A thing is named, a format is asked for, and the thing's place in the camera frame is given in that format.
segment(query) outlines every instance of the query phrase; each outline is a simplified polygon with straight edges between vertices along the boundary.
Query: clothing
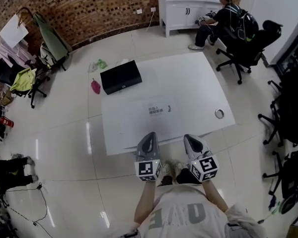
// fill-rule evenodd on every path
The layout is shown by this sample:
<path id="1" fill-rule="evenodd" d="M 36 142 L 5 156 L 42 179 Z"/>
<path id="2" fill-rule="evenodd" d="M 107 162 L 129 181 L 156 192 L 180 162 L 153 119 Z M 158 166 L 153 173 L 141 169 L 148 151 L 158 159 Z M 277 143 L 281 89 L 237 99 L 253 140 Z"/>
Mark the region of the clothing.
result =
<path id="1" fill-rule="evenodd" d="M 210 36 L 210 41 L 217 41 L 218 37 L 227 36 L 227 33 L 222 27 L 213 25 L 203 25 L 198 29 L 197 35 L 195 37 L 195 45 L 199 47 L 204 47 L 207 37 Z"/>
<path id="2" fill-rule="evenodd" d="M 191 183 L 201 184 L 189 169 L 182 169 L 180 174 L 176 177 L 178 184 Z M 164 176 L 159 186 L 172 185 L 172 177 Z"/>
<path id="3" fill-rule="evenodd" d="M 24 92 L 31 90 L 32 85 L 35 83 L 35 72 L 36 69 L 31 70 L 31 68 L 20 71 L 17 74 L 10 91 L 17 90 L 19 92 Z"/>
<path id="4" fill-rule="evenodd" d="M 204 47 L 207 37 L 210 35 L 210 41 L 215 42 L 218 37 L 228 36 L 224 30 L 226 26 L 228 29 L 235 31 L 238 26 L 237 13 L 240 11 L 239 6 L 233 3 L 228 3 L 223 9 L 219 10 L 213 17 L 218 22 L 214 25 L 203 25 L 199 28 L 195 38 L 195 45 Z"/>
<path id="5" fill-rule="evenodd" d="M 31 60 L 32 63 L 35 63 L 35 57 L 32 56 L 27 50 L 27 42 L 22 40 L 19 42 L 13 49 L 0 37 L 0 58 L 2 58 L 6 64 L 10 67 L 13 64 L 10 62 L 9 57 L 13 58 L 16 63 L 23 68 L 28 68 L 28 65 L 25 65 L 25 62 Z"/>
<path id="6" fill-rule="evenodd" d="M 67 56 L 72 48 L 59 36 L 40 14 L 34 14 L 33 20 L 40 27 L 43 40 L 56 61 Z"/>
<path id="7" fill-rule="evenodd" d="M 264 229 L 237 205 L 223 213 L 203 193 L 179 185 L 162 195 L 138 227 L 146 238 L 265 238 Z"/>
<path id="8" fill-rule="evenodd" d="M 33 182 L 32 176 L 19 174 L 23 166 L 27 164 L 28 158 L 12 159 L 8 161 L 0 160 L 0 192 L 17 186 L 26 186 Z"/>
<path id="9" fill-rule="evenodd" d="M 239 6 L 228 3 L 223 9 L 219 10 L 217 14 L 213 17 L 215 21 L 218 22 L 218 27 L 232 27 L 234 30 L 238 27 L 238 17 L 237 13 L 240 11 Z"/>

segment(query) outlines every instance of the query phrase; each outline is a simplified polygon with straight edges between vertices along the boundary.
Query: white cabinet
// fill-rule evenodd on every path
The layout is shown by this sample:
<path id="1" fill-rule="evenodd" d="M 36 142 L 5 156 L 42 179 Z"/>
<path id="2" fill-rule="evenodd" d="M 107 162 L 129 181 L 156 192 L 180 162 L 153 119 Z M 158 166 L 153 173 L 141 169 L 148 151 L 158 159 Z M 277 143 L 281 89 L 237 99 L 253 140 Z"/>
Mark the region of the white cabinet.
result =
<path id="1" fill-rule="evenodd" d="M 188 14 L 187 14 L 187 23 L 186 26 L 194 27 L 197 26 L 195 21 L 205 15 L 205 11 L 203 10 L 202 5 L 190 5 L 188 4 Z"/>
<path id="2" fill-rule="evenodd" d="M 159 0 L 160 26 L 168 37 L 171 30 L 198 28 L 199 17 L 221 8 L 219 0 Z"/>
<path id="3" fill-rule="evenodd" d="M 167 20 L 174 27 L 186 26 L 188 7 L 183 4 L 173 4 L 167 12 Z"/>

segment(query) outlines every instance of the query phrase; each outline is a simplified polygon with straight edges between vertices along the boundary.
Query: metal ring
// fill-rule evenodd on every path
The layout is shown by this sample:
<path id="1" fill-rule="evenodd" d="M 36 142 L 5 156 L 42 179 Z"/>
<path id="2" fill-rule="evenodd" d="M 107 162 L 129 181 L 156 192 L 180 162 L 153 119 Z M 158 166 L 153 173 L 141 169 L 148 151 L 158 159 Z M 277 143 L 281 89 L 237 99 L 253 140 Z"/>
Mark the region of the metal ring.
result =
<path id="1" fill-rule="evenodd" d="M 222 109 L 215 110 L 215 116 L 217 117 L 217 119 L 223 119 L 224 111 Z"/>

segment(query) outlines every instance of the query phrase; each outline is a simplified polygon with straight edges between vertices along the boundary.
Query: white t-shirt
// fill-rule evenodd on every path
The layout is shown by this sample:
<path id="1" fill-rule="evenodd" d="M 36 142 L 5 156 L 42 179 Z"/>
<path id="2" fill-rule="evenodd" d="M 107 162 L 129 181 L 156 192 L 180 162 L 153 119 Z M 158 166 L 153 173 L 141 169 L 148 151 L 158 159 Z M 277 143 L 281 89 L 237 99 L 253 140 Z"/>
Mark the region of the white t-shirt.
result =
<path id="1" fill-rule="evenodd" d="M 138 238 L 266 238 L 262 226 L 237 205 L 223 213 L 190 185 L 178 185 L 155 201 Z"/>

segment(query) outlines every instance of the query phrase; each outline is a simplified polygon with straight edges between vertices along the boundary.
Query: person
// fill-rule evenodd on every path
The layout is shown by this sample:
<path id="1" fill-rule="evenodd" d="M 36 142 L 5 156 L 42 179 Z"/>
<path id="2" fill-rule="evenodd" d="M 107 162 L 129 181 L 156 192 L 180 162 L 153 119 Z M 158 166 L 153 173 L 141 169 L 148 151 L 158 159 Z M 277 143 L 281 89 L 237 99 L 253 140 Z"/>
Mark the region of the person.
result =
<path id="1" fill-rule="evenodd" d="M 223 9 L 219 10 L 213 18 L 202 21 L 200 28 L 195 37 L 195 44 L 189 45 L 191 50 L 203 50 L 205 41 L 208 40 L 211 46 L 214 45 L 218 37 L 228 36 L 224 27 L 226 26 L 231 31 L 238 27 L 237 13 L 241 10 L 239 6 L 232 3 L 232 0 L 220 0 L 224 5 Z"/>
<path id="2" fill-rule="evenodd" d="M 0 160 L 0 193 L 13 187 L 26 186 L 38 180 L 37 176 L 24 175 L 23 166 L 25 165 L 34 165 L 30 156 L 7 161 Z"/>
<path id="3" fill-rule="evenodd" d="M 137 237 L 266 238 L 263 227 L 246 210 L 227 206 L 211 180 L 201 184 L 180 162 L 165 162 L 162 170 L 158 187 L 171 188 L 154 201 L 155 181 L 145 182 L 134 217 Z M 172 185 L 173 180 L 179 185 Z"/>

